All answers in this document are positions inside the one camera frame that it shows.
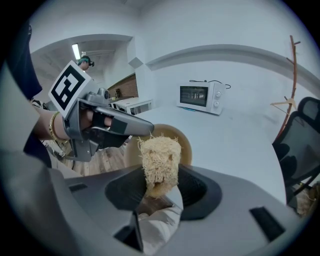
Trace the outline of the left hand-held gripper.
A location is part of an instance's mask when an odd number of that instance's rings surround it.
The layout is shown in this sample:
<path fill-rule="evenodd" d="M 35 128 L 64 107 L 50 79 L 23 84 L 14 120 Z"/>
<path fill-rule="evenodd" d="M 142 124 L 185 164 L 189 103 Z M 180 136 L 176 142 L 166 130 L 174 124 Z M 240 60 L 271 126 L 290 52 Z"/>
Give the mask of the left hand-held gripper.
<path fill-rule="evenodd" d="M 89 162 L 97 150 L 121 147 L 130 136 L 147 136 L 154 125 L 135 115 L 109 107 L 109 92 L 99 85 L 74 61 L 70 61 L 59 74 L 48 93 L 49 98 L 61 113 L 64 130 L 70 138 L 69 160 Z M 102 114 L 105 131 L 81 128 L 81 110 L 94 110 Z M 105 129 L 105 117 L 112 118 Z"/>

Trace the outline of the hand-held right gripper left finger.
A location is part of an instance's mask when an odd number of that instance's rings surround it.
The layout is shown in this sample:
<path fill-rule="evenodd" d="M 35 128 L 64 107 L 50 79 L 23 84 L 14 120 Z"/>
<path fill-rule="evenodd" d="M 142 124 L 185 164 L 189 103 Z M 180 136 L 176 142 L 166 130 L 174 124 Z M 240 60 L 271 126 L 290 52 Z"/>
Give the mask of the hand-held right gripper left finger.
<path fill-rule="evenodd" d="M 143 255 L 136 212 L 146 192 L 140 166 L 68 179 L 52 169 L 51 181 L 80 256 Z"/>

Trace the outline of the person's left hand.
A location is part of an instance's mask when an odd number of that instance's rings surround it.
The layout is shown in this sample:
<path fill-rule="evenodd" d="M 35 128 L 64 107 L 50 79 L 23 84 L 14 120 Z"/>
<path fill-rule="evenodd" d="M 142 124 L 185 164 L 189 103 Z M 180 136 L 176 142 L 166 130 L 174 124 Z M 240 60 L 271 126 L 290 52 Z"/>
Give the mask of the person's left hand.
<path fill-rule="evenodd" d="M 104 116 L 89 109 L 83 109 L 80 111 L 80 128 L 82 131 L 92 126 L 108 128 L 111 124 L 112 118 L 108 116 Z"/>

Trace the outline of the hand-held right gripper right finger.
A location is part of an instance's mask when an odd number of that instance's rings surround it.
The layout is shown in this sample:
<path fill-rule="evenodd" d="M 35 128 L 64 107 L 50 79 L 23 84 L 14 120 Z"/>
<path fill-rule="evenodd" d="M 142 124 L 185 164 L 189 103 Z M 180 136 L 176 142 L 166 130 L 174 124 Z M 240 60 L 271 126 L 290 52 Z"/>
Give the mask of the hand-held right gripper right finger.
<path fill-rule="evenodd" d="M 178 229 L 160 256 L 274 256 L 295 236 L 299 217 L 254 183 L 179 166 Z"/>

